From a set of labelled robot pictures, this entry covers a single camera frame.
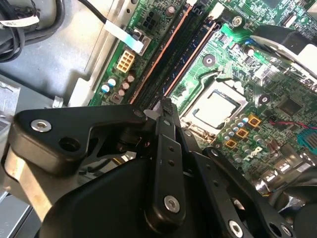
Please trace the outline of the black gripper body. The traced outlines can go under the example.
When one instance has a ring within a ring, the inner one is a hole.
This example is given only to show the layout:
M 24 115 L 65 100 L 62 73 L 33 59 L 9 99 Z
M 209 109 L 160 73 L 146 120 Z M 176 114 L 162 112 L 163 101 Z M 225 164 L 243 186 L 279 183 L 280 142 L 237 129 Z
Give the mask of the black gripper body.
M 180 159 L 134 159 L 69 192 L 47 213 L 42 238 L 221 238 Z

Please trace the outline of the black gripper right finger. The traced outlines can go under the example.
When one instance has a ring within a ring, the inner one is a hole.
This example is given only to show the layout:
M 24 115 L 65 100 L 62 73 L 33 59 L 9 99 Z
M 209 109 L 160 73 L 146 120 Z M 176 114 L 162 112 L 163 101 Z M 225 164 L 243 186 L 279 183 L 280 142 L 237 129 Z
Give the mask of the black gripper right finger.
M 295 238 L 286 220 L 215 148 L 200 150 L 193 134 L 178 128 L 183 164 L 213 238 Z

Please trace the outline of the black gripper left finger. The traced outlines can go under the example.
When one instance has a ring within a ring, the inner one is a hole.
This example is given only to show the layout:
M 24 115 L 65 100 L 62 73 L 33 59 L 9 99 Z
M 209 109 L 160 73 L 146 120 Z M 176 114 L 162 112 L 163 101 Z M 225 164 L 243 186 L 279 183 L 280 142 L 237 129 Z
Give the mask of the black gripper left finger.
M 176 106 L 156 119 L 133 105 L 27 110 L 9 132 L 8 174 L 42 223 L 60 198 L 134 159 L 180 159 Z

